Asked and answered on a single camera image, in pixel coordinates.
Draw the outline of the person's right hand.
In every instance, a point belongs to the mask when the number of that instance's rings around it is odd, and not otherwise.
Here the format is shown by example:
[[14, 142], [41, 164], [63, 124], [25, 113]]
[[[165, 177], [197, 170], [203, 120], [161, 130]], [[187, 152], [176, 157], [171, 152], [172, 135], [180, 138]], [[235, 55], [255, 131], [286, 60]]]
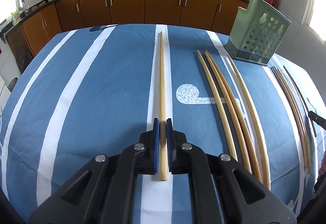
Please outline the person's right hand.
[[326, 173], [326, 151], [324, 152], [323, 159], [322, 159], [319, 171], [318, 171], [319, 175], [323, 175], [325, 173]]

